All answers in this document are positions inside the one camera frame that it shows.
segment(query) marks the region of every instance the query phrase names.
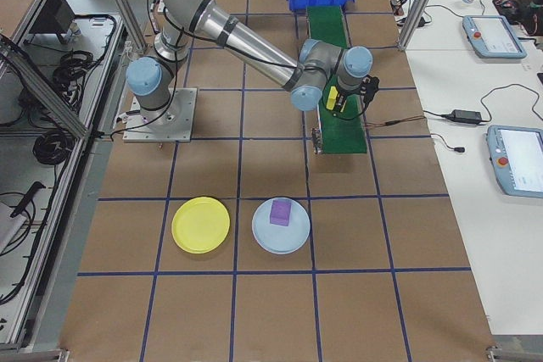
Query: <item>white table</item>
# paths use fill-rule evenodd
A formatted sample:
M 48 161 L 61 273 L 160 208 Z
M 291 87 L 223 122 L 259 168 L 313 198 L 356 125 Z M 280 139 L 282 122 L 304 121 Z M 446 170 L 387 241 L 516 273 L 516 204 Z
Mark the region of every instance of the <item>white table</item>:
M 487 12 L 496 14 L 491 0 Z M 430 0 L 456 13 L 481 14 L 479 1 L 462 6 L 460 0 Z M 543 53 L 531 42 L 523 45 L 528 57 L 506 62 L 478 58 L 466 39 L 462 20 L 442 8 L 429 8 L 434 22 L 417 29 L 406 55 L 423 107 L 435 113 L 453 109 L 477 110 L 485 119 L 479 99 L 490 89 L 513 82 L 543 95 L 536 73 L 543 70 Z M 494 92 L 485 99 L 494 116 L 492 124 L 543 127 L 530 108 L 535 95 L 520 87 Z M 543 101 L 536 106 L 543 114 Z M 543 334 L 543 201 L 515 198 L 499 188 L 484 139 L 487 125 L 457 125 L 428 120 L 435 148 L 473 268 L 490 329 L 494 335 Z

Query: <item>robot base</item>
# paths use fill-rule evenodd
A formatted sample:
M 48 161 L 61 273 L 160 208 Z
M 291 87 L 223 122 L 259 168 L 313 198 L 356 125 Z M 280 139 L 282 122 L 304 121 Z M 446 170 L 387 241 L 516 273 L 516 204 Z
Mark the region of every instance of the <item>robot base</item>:
M 133 131 L 125 131 L 123 140 L 127 143 L 190 142 L 193 133 L 194 108 L 196 107 L 197 88 L 178 88 L 171 101 L 172 111 L 180 112 L 164 125 L 143 126 Z M 134 98 L 131 110 L 139 109 Z M 126 128 L 143 125 L 141 115 L 129 116 Z

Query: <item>light blue plate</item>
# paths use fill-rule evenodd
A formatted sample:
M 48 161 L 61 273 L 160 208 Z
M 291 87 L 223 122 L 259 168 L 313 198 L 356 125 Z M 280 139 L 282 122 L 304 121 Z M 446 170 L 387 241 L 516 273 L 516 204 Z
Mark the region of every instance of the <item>light blue plate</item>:
M 274 254 L 288 254 L 301 248 L 309 236 L 310 222 L 305 208 L 290 198 L 290 219 L 288 226 L 270 223 L 273 200 L 268 199 L 253 215 L 253 235 L 265 250 Z

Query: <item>purple block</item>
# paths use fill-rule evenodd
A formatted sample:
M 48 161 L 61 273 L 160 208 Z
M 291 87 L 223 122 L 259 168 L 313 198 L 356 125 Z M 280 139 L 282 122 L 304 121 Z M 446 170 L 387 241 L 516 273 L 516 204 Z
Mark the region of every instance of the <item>purple block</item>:
M 270 223 L 273 225 L 288 226 L 290 221 L 290 201 L 276 198 L 271 203 Z

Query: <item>yellow plate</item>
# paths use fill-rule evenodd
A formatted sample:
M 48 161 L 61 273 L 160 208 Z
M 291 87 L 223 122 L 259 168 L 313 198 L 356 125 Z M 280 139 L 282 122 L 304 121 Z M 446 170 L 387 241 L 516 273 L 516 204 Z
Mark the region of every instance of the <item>yellow plate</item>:
M 230 229 L 225 206 L 214 198 L 199 197 L 185 202 L 171 222 L 177 246 L 189 253 L 207 253 L 224 242 Z

